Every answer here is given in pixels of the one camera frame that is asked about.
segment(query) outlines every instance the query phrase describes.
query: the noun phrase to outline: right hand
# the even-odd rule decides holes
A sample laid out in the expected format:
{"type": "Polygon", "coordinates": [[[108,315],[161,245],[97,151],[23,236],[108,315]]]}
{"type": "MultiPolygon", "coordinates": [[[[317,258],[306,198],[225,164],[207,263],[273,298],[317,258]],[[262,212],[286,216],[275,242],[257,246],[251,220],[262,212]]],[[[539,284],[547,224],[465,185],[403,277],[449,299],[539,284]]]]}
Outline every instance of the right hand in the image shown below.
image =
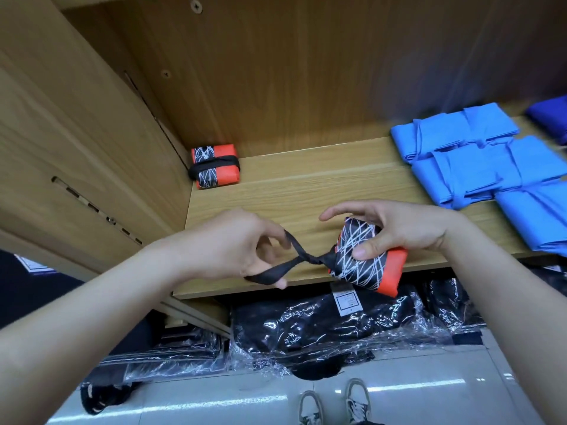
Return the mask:
{"type": "Polygon", "coordinates": [[[377,236],[353,250],[353,258],[360,260],[378,257],[397,247],[441,250],[449,228],[463,218],[468,221],[460,213],[442,207],[390,200],[345,201],[327,208],[319,220],[344,213],[382,228],[377,236]]]}

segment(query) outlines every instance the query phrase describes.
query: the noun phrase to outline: white label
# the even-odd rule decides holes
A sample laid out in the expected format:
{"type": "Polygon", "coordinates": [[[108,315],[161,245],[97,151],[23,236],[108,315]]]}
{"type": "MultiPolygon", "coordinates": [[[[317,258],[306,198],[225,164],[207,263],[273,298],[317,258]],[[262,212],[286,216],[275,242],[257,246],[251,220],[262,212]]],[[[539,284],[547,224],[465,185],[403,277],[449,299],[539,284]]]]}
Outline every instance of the white label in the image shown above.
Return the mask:
{"type": "Polygon", "coordinates": [[[362,304],[360,304],[358,295],[349,282],[342,280],[331,282],[330,290],[333,291],[338,314],[341,316],[362,311],[362,304]]]}

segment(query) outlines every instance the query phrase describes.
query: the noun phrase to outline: blue folded bag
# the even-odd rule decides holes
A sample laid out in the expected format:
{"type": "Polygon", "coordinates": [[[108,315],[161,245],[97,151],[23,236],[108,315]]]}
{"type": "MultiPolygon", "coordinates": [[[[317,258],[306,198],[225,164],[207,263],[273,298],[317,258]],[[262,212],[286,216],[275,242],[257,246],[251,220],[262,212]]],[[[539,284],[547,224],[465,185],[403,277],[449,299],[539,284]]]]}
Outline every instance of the blue folded bag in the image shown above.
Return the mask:
{"type": "Polygon", "coordinates": [[[543,125],[559,144],[567,144],[567,95],[532,104],[526,113],[543,125]]]}
{"type": "Polygon", "coordinates": [[[501,178],[497,190],[535,185],[567,174],[567,162],[533,135],[495,140],[483,153],[501,178]]]}
{"type": "Polygon", "coordinates": [[[496,103],[468,107],[463,113],[471,128],[471,140],[480,147],[499,137],[516,135],[520,129],[496,103]]]}
{"type": "Polygon", "coordinates": [[[498,192],[496,201],[531,250],[567,257],[567,182],[498,192]]]}
{"type": "Polygon", "coordinates": [[[435,151],[464,144],[476,143],[484,147],[486,142],[517,134],[519,129],[496,103],[490,103],[396,125],[390,132],[401,157],[412,164],[435,151]]]}
{"type": "Polygon", "coordinates": [[[412,171],[438,206],[459,209],[492,199],[500,178],[476,144],[414,161],[412,171]]]}

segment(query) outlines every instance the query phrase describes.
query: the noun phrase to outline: wooden shelf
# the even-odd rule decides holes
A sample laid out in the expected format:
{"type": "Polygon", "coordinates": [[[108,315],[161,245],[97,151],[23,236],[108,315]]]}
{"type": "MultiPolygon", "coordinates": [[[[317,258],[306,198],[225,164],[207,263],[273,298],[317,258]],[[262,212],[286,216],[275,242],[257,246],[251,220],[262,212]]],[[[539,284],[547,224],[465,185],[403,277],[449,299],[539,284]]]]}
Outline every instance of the wooden shelf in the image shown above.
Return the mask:
{"type": "MultiPolygon", "coordinates": [[[[535,134],[547,139],[523,117],[514,120],[521,136],[535,134]]],[[[210,190],[194,190],[189,202],[187,228],[216,213],[243,207],[280,223],[314,255],[322,254],[336,242],[343,224],[341,217],[318,221],[319,214],[343,200],[382,198],[414,203],[431,203],[427,193],[402,162],[391,137],[381,137],[301,151],[255,156],[240,160],[241,182],[210,190]]],[[[495,242],[513,256],[539,253],[528,249],[506,220],[496,202],[475,203],[463,210],[495,242]]],[[[284,257],[294,256],[293,252],[284,257]]],[[[412,251],[405,271],[447,266],[438,253],[412,251]]],[[[322,266],[300,264],[287,274],[290,285],[330,280],[322,266]]],[[[181,285],[174,296],[197,298],[266,289],[244,279],[192,280],[181,285]]]]}

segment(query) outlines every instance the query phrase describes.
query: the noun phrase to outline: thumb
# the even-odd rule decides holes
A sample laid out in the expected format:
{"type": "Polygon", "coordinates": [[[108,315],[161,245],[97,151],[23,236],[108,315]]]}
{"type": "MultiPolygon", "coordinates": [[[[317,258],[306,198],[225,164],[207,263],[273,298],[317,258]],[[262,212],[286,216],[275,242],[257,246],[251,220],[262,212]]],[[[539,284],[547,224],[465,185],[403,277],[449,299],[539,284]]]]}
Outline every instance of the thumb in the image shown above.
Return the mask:
{"type": "MultiPolygon", "coordinates": [[[[250,267],[246,269],[246,273],[247,275],[252,276],[252,275],[260,274],[261,272],[264,272],[271,268],[272,268],[271,264],[268,264],[267,262],[262,261],[260,258],[258,258],[257,260],[254,261],[254,263],[250,267]]],[[[274,286],[279,289],[285,289],[287,287],[287,280],[281,278],[280,280],[274,283],[274,286]]]]}
{"type": "Polygon", "coordinates": [[[399,245],[396,244],[393,235],[386,230],[382,230],[377,236],[355,247],[353,249],[353,258],[360,261],[376,258],[388,249],[395,248],[396,246],[399,245]]]}

